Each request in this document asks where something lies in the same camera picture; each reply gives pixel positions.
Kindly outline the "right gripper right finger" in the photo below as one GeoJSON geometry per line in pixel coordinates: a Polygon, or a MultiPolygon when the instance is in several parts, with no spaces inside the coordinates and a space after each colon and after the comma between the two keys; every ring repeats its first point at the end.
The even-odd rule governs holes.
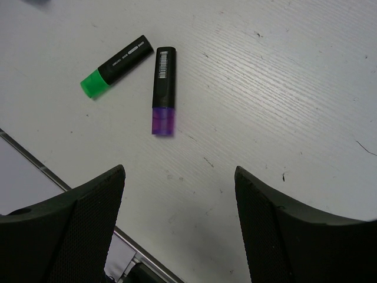
{"type": "Polygon", "coordinates": [[[234,182],[252,282],[376,281],[376,221],[306,205],[242,167],[234,182]]]}

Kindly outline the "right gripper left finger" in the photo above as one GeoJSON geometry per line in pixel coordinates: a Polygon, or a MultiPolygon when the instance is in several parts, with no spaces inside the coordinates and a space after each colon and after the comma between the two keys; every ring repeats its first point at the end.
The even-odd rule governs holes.
{"type": "Polygon", "coordinates": [[[1,216],[1,282],[101,282],[125,185],[122,165],[1,216]]]}

